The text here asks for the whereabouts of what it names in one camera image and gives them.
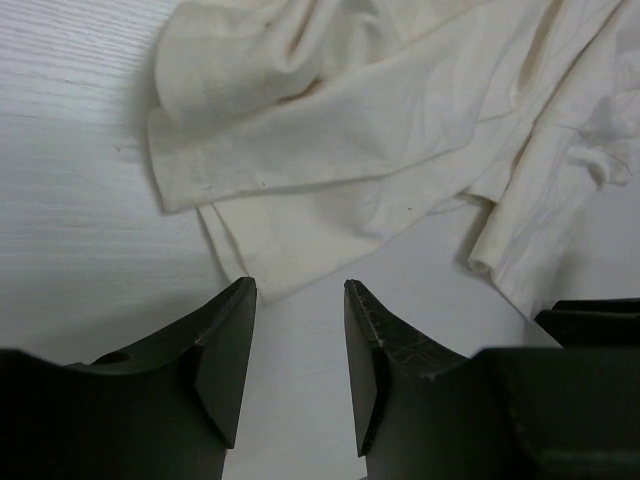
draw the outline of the cloth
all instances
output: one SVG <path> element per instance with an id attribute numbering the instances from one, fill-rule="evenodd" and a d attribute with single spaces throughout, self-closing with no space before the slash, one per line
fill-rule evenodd
<path id="1" fill-rule="evenodd" d="M 580 206 L 632 177 L 637 25 L 633 0 L 183 4 L 149 117 L 164 206 L 273 301 L 487 198 L 470 267 L 530 317 Z"/>

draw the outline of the table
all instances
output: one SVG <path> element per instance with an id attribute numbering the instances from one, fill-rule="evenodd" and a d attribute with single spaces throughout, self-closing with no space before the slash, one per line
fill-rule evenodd
<path id="1" fill-rule="evenodd" d="M 0 0 L 0 344 L 92 361 L 226 284 L 195 211 L 161 213 L 146 147 L 153 48 L 179 0 Z M 638 296 L 640 185 L 576 222 L 556 291 Z M 486 212 L 427 217 L 385 248 L 258 310 L 226 480 L 357 480 L 342 286 L 358 278 L 465 355 L 552 345 L 464 259 Z M 462 238 L 460 231 L 469 231 Z"/>

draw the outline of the white cloth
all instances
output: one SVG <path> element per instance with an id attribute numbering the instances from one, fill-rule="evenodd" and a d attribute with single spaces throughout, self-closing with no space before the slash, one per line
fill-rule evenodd
<path id="1" fill-rule="evenodd" d="M 640 2 L 229 5 L 172 16 L 149 144 L 165 208 L 268 301 L 469 193 L 497 204 L 471 267 L 531 316 L 577 209 L 631 178 Z"/>

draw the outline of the tabletop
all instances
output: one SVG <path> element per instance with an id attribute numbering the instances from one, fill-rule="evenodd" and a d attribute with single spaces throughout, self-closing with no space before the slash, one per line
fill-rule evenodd
<path id="1" fill-rule="evenodd" d="M 0 0 L 0 344 L 92 361 L 227 285 L 195 211 L 162 214 L 146 146 L 154 44 L 179 0 Z M 640 289 L 640 186 L 576 221 L 559 297 Z M 553 345 L 465 257 L 487 211 L 418 222 L 373 255 L 260 307 L 230 479 L 357 480 L 345 279 L 449 348 Z"/>

